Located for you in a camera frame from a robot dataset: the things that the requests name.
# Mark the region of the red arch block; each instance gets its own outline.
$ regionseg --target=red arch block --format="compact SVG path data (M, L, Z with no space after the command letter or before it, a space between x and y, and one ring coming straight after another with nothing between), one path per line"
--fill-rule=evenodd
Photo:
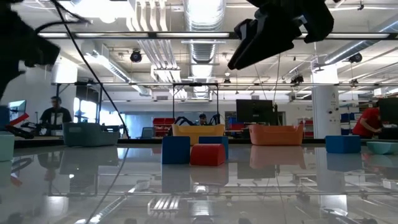
M195 144L192 146L190 163L194 166L219 166L225 162L222 144Z

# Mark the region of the man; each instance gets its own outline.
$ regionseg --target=man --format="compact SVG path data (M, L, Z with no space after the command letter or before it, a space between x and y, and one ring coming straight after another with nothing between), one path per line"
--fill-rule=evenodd
M366 109L356 123L353 134L363 139L371 139L374 134L381 132L379 102L375 108Z
M56 125L53 129L61 129L62 123L72 122L72 117L67 109L61 107L62 100L59 97L51 97L52 107L45 110L40 117L41 123ZM55 112L57 112L57 123L55 124Z
M199 125L207 125L207 118L204 113L199 115Z

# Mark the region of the red shirt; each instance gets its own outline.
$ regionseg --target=red shirt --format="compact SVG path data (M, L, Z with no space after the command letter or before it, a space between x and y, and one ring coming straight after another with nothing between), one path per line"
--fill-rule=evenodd
M363 112L363 114L359 118L358 122L356 123L356 125L353 129L353 134L360 135L360 136L366 136L366 137L373 136L373 132L366 129L360 123L362 118L366 119L366 122L368 125L370 125L370 127L374 128L374 129L381 128L381 124L380 124L380 120L379 120L379 108L368 108Z

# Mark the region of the reflective table surface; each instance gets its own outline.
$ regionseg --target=reflective table surface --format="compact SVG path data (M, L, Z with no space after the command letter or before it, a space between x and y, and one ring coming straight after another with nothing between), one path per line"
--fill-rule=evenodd
M229 145L198 167L162 165L160 147L18 153L0 162L0 223L398 223L398 156Z

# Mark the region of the yellow bin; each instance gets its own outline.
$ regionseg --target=yellow bin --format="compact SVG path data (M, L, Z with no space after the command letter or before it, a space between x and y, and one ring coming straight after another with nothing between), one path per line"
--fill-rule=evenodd
M223 124L215 126L179 126L172 124L173 136L189 136L191 138L191 146L198 144L199 136L224 136Z

